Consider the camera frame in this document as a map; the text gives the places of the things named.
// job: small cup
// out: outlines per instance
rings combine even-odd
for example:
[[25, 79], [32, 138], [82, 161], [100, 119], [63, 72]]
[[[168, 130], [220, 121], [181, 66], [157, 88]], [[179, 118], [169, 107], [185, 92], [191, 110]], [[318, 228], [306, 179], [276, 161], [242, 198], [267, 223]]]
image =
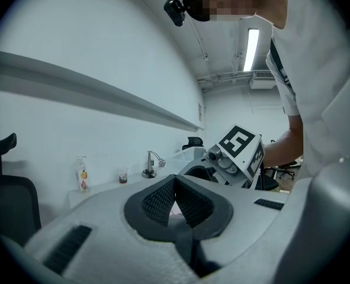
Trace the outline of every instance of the small cup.
[[128, 167], [119, 167], [118, 168], [118, 179], [120, 183], [124, 184], [127, 183], [127, 170]]

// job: person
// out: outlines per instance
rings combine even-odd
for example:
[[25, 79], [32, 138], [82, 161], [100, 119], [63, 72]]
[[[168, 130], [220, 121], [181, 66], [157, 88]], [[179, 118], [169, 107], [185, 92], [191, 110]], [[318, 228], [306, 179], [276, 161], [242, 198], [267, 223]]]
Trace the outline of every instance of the person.
[[[341, 158], [323, 111], [350, 77], [350, 27], [333, 0], [183, 0], [196, 20], [258, 16], [272, 24], [266, 63], [275, 77], [289, 129], [265, 146], [265, 167], [303, 155], [298, 178]], [[280, 65], [275, 61], [275, 54]]]

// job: fluorescent light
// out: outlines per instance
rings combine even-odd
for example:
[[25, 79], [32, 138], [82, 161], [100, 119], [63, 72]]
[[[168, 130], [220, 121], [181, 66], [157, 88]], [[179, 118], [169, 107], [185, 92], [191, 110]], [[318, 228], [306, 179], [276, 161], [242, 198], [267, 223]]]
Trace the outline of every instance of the fluorescent light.
[[244, 72], [249, 72], [252, 68], [253, 60], [255, 58], [256, 47], [258, 46], [259, 30], [248, 31], [248, 44]]

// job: office chair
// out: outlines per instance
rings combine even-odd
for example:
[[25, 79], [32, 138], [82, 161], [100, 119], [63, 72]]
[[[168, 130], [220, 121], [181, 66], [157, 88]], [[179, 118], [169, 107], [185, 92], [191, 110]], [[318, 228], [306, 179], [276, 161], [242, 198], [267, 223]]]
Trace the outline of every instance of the office chair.
[[41, 228], [41, 223], [37, 191], [32, 181], [2, 174], [1, 156], [16, 145], [15, 134], [0, 140], [0, 235], [24, 246]]
[[295, 173], [290, 171], [290, 168], [299, 168], [300, 166], [296, 166], [296, 167], [292, 167], [294, 165], [296, 165], [297, 162], [296, 161], [292, 161], [290, 163], [284, 164], [284, 165], [279, 165], [278, 167], [276, 167], [276, 171], [279, 173], [282, 173], [279, 177], [279, 179], [281, 179], [284, 175], [290, 175], [292, 177], [292, 180], [294, 180], [294, 176]]
[[199, 137], [188, 137], [188, 144], [182, 146], [182, 150], [188, 149], [190, 147], [195, 147], [195, 146], [204, 146], [203, 139]]

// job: camera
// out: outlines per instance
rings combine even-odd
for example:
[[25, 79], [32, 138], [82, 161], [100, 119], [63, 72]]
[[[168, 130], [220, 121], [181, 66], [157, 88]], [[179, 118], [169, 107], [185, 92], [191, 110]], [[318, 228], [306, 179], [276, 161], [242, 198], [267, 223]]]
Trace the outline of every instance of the camera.
[[176, 26], [182, 26], [185, 20], [185, 8], [180, 0], [167, 0], [164, 4], [164, 10], [169, 15]]

